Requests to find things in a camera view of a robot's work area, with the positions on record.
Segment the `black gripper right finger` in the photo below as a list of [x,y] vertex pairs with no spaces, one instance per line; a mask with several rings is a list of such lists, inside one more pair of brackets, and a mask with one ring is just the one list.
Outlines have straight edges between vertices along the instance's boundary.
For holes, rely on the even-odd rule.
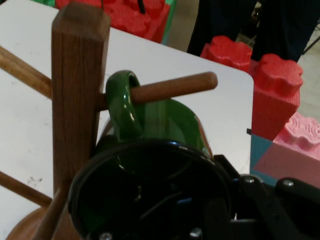
[[293,177],[275,186],[239,174],[224,155],[215,155],[230,199],[235,238],[242,240],[318,240],[320,189]]

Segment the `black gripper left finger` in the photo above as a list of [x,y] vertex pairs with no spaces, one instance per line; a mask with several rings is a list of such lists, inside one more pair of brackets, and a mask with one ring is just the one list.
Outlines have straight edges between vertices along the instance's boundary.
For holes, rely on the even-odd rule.
[[148,209],[116,214],[89,240],[229,240],[230,216],[222,197],[168,196]]

